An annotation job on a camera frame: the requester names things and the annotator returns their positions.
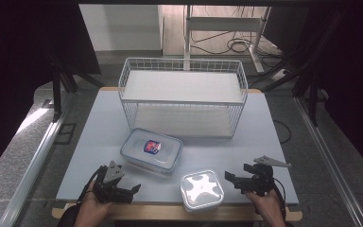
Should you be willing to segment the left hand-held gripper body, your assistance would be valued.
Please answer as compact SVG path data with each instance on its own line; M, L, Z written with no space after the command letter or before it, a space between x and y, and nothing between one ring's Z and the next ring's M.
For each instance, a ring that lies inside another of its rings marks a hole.
M119 202L117 199L119 194L129 194L128 190L117 187L124 175L115 161L110 161L107 166L98 169L93 192L99 202Z

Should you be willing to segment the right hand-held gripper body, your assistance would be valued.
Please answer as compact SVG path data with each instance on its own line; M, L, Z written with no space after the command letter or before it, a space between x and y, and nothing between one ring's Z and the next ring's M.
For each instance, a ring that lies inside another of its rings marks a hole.
M258 173L251 174L246 183L243 183L241 192L256 192L259 195L265 195L271 189L275 188L273 168L277 167L287 167L290 168L291 164L284 163L273 158L263 155L259 158L255 158L254 166Z

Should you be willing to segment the square white plastic container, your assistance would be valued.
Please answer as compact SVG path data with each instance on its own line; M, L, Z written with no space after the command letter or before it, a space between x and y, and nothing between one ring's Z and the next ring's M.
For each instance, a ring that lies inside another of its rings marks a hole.
M180 179L180 190L187 212L216 209L224 201L225 193L212 169L190 172Z

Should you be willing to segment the rectangular clear container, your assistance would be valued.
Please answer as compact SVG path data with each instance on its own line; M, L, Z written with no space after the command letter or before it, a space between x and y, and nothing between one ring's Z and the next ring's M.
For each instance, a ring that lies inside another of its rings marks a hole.
M120 149L121 156L142 169L171 175L183 150L183 142L168 135L135 128Z

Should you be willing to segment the white wire shelf rack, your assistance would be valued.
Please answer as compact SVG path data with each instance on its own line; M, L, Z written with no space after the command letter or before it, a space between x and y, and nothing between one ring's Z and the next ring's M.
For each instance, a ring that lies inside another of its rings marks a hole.
M128 58L118 93L132 129L231 138L248 82L241 61Z

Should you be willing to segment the person's left hand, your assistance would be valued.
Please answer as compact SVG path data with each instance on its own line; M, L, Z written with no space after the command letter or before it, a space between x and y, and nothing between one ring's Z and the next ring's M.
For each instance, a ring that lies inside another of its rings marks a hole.
M82 200L79 214L82 216L106 217L109 214L111 205L101 203L97 200L93 188L95 183L90 183L88 190Z

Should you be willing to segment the person's right hand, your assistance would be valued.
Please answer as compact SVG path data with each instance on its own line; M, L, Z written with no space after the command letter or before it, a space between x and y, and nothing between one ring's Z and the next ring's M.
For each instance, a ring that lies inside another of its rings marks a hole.
M245 196L254 204L262 218L280 218L282 216L279 199L273 190L265 196L258 196L254 192L246 192Z

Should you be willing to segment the black metal stand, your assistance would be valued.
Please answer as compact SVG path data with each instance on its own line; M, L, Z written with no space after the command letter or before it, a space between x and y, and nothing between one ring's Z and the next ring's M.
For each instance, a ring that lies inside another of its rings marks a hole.
M59 60L50 60L52 69L52 88L53 88L53 121L58 122L62 116L61 104L61 87L64 87L68 93L75 93L78 90L74 76L78 76L95 87L102 88L104 84L97 79L94 79L88 73L77 69L74 65L63 64Z
M262 92L270 92L295 79L296 83L291 93L294 97L301 97L305 92L309 92L307 115L315 127L318 125L316 110L320 87L320 57L330 43L344 13L343 9L330 9L320 20L320 25L314 28L306 43L293 53L291 60L283 60L282 65L278 66L278 69L286 65L293 68L281 79L261 88Z

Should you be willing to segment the white cabinet panel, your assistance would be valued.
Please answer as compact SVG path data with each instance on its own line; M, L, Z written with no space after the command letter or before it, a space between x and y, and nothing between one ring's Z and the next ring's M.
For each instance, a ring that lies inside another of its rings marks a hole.
M158 5L78 5L95 51L163 49Z

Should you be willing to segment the aluminium rail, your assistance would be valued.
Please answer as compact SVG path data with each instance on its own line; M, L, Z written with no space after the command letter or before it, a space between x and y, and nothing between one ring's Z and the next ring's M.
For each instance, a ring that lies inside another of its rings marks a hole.
M0 218L0 227L13 227L17 218L21 214L21 211L26 203L26 199L36 182L36 179L43 167L45 159L51 149L55 137L57 136L59 129L63 123L64 118L69 113L69 109L72 105L74 95L68 95L62 103L62 113L56 121L52 121L40 143L34 152L34 156L31 159L25 174L23 175L21 181L19 182L9 204Z
M320 130L312 123L308 115L309 110L305 105L305 101L300 97L294 97L294 101L354 225L356 227L363 227L363 209L360 206L354 191L348 185L340 171L329 147L320 133Z

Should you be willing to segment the black square floor frame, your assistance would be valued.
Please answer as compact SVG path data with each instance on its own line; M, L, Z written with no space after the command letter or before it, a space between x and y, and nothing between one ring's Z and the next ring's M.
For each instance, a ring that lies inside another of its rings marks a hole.
M76 123L62 124L54 141L55 145L69 145L74 136Z

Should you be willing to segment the white metal desk frame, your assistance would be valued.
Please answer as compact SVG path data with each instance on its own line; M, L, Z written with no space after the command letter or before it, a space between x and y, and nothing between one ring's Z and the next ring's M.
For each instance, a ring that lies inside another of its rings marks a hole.
M192 31L221 31L221 32L253 32L254 40L248 45L251 60L258 74L264 74L265 70L260 61L258 50L263 35L270 7L265 7L260 17L219 17L219 16L193 16L193 6L186 5L184 14L184 49L183 56L186 59L191 55Z

